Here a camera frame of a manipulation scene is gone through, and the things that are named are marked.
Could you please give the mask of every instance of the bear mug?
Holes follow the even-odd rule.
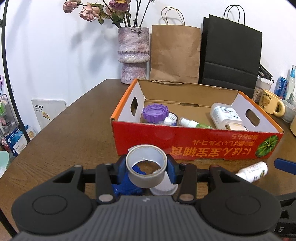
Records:
[[[274,93],[263,90],[262,95],[259,101],[259,106],[267,113],[274,114],[277,117],[281,117],[284,115],[286,109],[283,102],[281,102],[280,97],[275,95]]]

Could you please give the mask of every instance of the mug handle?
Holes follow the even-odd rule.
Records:
[[[279,112],[274,111],[274,115],[277,116],[277,117],[281,117],[281,116],[284,115],[284,113],[286,111],[286,108],[285,108],[284,103],[281,102],[281,100],[278,100],[278,104],[281,106],[280,111]]]

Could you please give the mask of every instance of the gray cup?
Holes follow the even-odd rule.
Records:
[[[285,114],[281,117],[285,122],[291,123],[296,115],[296,106],[285,100],[281,100],[286,108]]]

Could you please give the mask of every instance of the green pumpkin picture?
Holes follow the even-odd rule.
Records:
[[[268,137],[258,146],[255,155],[259,158],[266,156],[276,147],[278,141],[279,138],[276,135]]]

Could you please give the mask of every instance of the vase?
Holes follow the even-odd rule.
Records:
[[[130,84],[133,79],[146,78],[149,54],[149,28],[122,27],[118,29],[118,61],[123,63],[121,82]]]

